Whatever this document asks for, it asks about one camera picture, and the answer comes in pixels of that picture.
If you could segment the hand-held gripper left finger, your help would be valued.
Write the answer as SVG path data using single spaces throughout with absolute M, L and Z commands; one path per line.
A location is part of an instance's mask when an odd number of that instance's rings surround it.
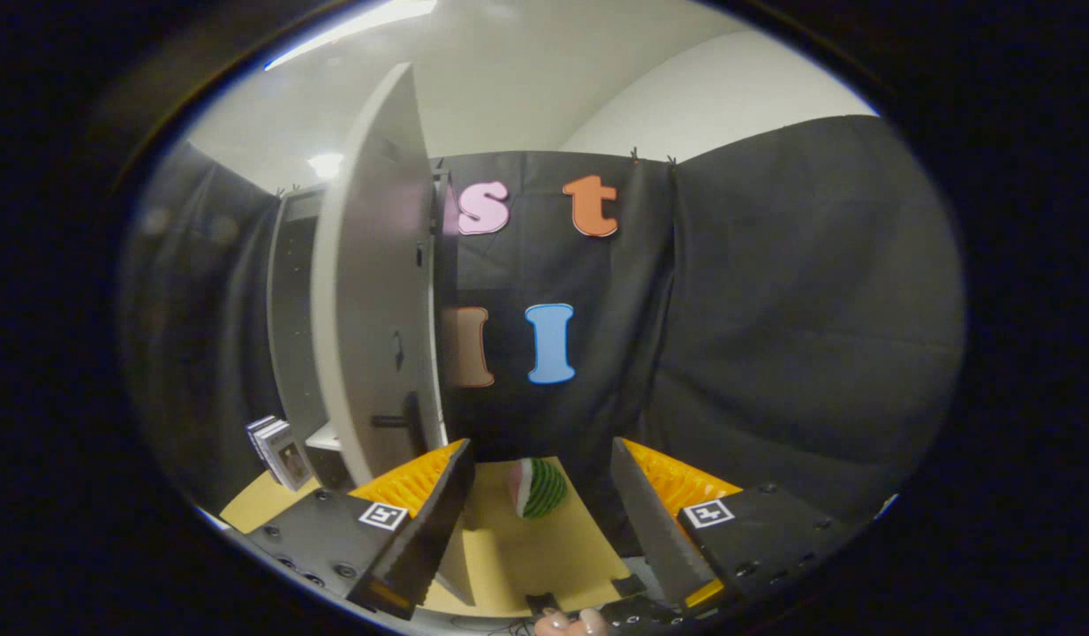
M 316 587 L 409 620 L 427 599 L 475 475 L 460 439 L 343 494 L 314 488 L 245 537 Z

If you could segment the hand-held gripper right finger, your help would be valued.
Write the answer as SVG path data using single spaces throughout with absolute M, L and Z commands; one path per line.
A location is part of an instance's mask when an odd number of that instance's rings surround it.
M 778 484 L 733 486 L 621 437 L 611 479 L 654 579 L 686 615 L 781 594 L 854 536 Z

